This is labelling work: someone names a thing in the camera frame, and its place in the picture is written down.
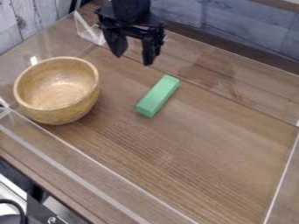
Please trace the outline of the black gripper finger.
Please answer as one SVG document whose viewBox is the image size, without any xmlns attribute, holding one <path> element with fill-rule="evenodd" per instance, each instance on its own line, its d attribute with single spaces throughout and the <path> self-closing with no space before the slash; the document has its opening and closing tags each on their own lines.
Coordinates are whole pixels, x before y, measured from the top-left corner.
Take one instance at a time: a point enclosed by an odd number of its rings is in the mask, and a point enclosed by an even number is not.
<svg viewBox="0 0 299 224">
<path fill-rule="evenodd" d="M 149 29 L 146 31 L 142 37 L 143 62 L 146 66 L 151 66 L 155 58 L 161 55 L 166 37 L 165 28 Z"/>
<path fill-rule="evenodd" d="M 126 25 L 121 26 L 101 26 L 105 33 L 105 38 L 110 47 L 111 52 L 117 57 L 122 57 L 129 48 L 127 35 L 123 30 L 127 28 Z"/>
</svg>

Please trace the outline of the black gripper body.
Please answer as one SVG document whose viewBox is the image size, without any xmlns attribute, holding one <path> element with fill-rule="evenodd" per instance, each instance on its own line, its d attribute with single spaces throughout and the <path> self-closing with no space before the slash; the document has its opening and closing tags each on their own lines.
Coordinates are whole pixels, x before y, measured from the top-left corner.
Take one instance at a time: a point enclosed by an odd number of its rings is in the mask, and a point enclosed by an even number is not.
<svg viewBox="0 0 299 224">
<path fill-rule="evenodd" d="M 107 39 L 165 39 L 166 22 L 151 12 L 151 0 L 111 0 L 95 8 L 99 27 Z"/>
</svg>

